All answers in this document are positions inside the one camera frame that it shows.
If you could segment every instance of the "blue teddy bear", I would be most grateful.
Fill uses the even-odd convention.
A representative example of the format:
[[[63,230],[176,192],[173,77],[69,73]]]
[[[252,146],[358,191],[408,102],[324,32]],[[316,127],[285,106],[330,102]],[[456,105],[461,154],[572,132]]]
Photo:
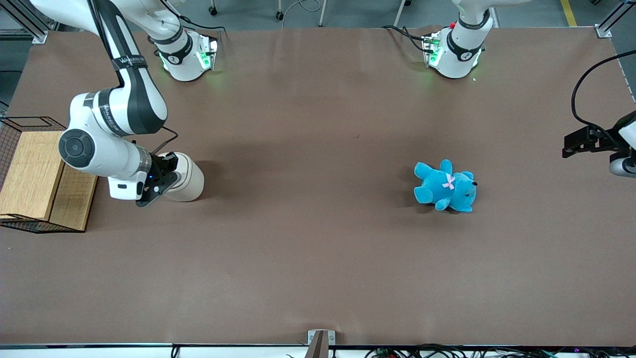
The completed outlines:
[[[473,210],[471,205],[477,196],[477,183],[471,172],[453,174],[453,164],[444,159],[439,170],[417,163],[415,176],[422,180],[422,186],[413,190],[418,203],[435,203],[435,209],[439,211],[448,207],[462,213]]]

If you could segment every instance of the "green led light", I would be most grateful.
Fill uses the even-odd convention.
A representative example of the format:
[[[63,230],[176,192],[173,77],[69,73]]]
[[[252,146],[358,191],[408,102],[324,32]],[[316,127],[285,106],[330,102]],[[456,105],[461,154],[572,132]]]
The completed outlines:
[[[200,52],[197,52],[197,55],[199,57],[199,62],[201,62],[201,67],[203,67],[203,69],[209,69],[210,56],[208,56],[206,53],[200,53]]]
[[[442,55],[443,55],[443,49],[440,46],[440,47],[437,48],[437,50],[435,50],[435,52],[433,52],[431,54],[431,59],[429,60],[429,65],[437,66],[439,64],[439,59],[441,58]]]
[[[163,68],[168,71],[168,65],[166,65],[165,63],[165,59],[163,58],[162,54],[159,54],[159,58],[161,59],[161,62],[163,63]]]

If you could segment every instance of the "yellow floor line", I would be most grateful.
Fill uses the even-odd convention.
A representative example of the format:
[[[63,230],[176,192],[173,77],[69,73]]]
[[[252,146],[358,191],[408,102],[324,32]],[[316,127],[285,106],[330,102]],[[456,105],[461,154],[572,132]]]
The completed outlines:
[[[572,7],[569,0],[561,0],[561,6],[563,6],[563,12],[565,13],[565,19],[568,26],[576,26],[576,20],[574,20],[574,14],[572,13]]]

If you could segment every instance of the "white cable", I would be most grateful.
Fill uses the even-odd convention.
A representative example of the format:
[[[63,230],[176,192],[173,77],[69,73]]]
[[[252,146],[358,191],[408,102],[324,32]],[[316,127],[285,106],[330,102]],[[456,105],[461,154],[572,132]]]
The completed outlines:
[[[317,7],[316,9],[308,9],[308,8],[306,8],[306,7],[305,7],[305,5],[303,4],[305,1],[313,1],[313,2],[315,2],[316,4],[318,4],[318,7]],[[291,5],[289,5],[289,7],[287,8],[287,10],[285,10],[285,12],[284,12],[284,13],[282,13],[282,21],[280,21],[280,28],[281,28],[281,29],[285,26],[285,19],[287,18],[287,11],[289,11],[289,9],[293,8],[294,6],[296,6],[296,5],[298,5],[298,4],[300,4],[300,7],[301,7],[301,8],[303,8],[303,9],[305,9],[305,11],[310,12],[310,13],[315,13],[315,12],[317,12],[318,10],[320,10],[320,8],[321,8],[321,6],[322,6],[322,5],[320,4],[320,1],[318,1],[318,0],[298,0],[297,2],[295,2],[295,3],[291,4]]]

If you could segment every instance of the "white cylinder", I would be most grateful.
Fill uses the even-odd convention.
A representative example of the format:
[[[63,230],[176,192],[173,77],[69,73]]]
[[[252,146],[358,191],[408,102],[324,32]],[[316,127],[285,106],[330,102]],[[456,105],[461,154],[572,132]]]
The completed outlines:
[[[193,201],[203,192],[205,178],[197,164],[183,153],[175,152],[178,158],[176,171],[181,179],[163,196],[174,201]]]

